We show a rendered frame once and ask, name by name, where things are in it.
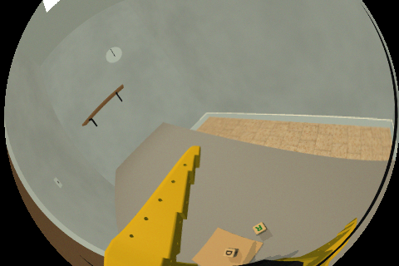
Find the orange flat mat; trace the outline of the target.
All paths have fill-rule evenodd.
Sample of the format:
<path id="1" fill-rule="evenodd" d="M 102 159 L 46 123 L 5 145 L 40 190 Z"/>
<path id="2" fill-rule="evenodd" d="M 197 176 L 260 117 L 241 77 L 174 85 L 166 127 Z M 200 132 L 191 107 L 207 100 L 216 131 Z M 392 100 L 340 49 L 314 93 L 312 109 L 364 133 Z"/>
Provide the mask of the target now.
<path id="1" fill-rule="evenodd" d="M 248 264 L 259 251 L 262 242 L 247 239 L 217 228 L 204 247 L 192 258 L 200 266 L 234 266 Z M 227 248 L 239 249 L 237 256 L 223 256 Z"/>

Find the tan block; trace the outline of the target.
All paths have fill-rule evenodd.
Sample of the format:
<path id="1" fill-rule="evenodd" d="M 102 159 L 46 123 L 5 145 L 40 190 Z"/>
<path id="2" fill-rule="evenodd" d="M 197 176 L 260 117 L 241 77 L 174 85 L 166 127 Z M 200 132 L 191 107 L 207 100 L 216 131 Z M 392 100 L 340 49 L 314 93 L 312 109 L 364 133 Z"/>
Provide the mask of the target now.
<path id="1" fill-rule="evenodd" d="M 266 231 L 267 228 L 266 228 L 265 224 L 264 224 L 263 222 L 261 222 L 261 223 L 255 225 L 255 226 L 253 227 L 253 230 L 254 230 L 254 232 L 255 232 L 256 234 L 261 234 L 261 233 L 263 233 L 264 231 Z"/>
<path id="2" fill-rule="evenodd" d="M 238 251 L 239 249 L 231 249 L 231 248 L 225 249 L 223 256 L 233 258 L 237 256 Z"/>

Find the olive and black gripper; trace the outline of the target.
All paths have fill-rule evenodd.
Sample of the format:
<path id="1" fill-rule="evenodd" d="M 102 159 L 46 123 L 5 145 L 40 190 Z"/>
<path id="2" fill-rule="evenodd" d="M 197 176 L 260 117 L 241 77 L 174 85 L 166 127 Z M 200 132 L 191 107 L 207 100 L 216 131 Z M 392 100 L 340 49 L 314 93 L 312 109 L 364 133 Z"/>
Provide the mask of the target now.
<path id="1" fill-rule="evenodd" d="M 373 25 L 376 28 L 374 23 Z M 357 218 L 355 218 L 337 234 L 336 238 L 301 257 L 275 259 L 276 261 L 264 259 L 237 266 L 328 266 L 369 214 L 387 178 L 397 138 L 396 84 L 387 50 L 378 30 L 377 33 L 392 75 L 395 124 L 387 168 L 367 212 L 357 227 Z M 105 251 L 104 266 L 198 266 L 198 264 L 176 262 L 176 255 L 180 253 L 183 219 L 187 219 L 190 185 L 195 184 L 195 168 L 199 167 L 200 146 L 194 145 L 182 155 L 132 221 L 110 242 Z"/>

